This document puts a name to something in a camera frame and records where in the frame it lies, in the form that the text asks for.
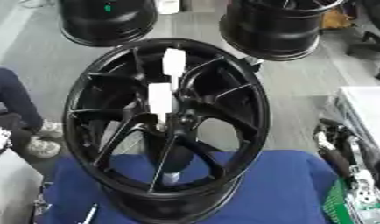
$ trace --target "person's leg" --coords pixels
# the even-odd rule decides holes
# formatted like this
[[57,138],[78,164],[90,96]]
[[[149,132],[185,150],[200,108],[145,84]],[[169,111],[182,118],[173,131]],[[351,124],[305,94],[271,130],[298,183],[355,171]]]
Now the person's leg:
[[40,131],[43,125],[42,117],[18,77],[5,68],[0,68],[0,102],[9,112],[21,115],[33,133]]

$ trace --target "shoe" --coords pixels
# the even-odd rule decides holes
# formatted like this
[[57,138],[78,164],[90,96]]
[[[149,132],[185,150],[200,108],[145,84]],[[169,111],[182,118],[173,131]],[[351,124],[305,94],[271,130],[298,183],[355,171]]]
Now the shoe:
[[60,153],[60,145],[51,141],[43,141],[37,136],[33,136],[27,146],[27,151],[37,158],[52,158]]
[[63,136],[62,123],[61,122],[49,122],[48,120],[43,121],[43,126],[40,131],[36,134],[39,137],[52,137],[58,138]]

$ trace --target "office chair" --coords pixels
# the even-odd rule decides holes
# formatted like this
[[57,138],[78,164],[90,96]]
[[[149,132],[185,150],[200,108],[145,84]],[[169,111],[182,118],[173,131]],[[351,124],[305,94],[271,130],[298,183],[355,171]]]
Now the office chair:
[[[362,0],[363,5],[369,15],[369,19],[376,28],[380,30],[380,0]],[[355,49],[367,49],[377,53],[380,53],[380,36],[375,33],[366,31],[362,38],[362,43],[350,45],[347,51],[347,55],[352,55]],[[380,80],[380,71],[376,76]]]

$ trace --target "green sticker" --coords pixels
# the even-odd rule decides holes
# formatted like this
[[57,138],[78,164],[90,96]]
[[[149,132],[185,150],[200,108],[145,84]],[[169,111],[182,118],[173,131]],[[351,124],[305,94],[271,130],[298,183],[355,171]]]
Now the green sticker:
[[111,5],[106,5],[106,6],[104,6],[104,10],[106,10],[106,11],[111,11]]

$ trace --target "blue table cover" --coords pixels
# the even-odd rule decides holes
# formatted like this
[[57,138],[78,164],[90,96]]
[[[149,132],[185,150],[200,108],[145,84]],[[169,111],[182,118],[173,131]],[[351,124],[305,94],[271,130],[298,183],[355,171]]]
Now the blue table cover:
[[[226,161],[232,154],[215,154]],[[150,181],[152,167],[140,155],[120,155],[111,160],[118,171]],[[181,181],[204,175],[206,166],[198,158],[181,176]],[[300,150],[265,150],[248,169],[233,199],[220,212],[201,224],[325,224],[322,204],[337,176],[326,162]],[[91,224],[133,224],[111,206],[97,183],[71,157],[59,160],[54,184],[45,191],[51,209],[38,224],[83,222],[91,206],[99,205]]]

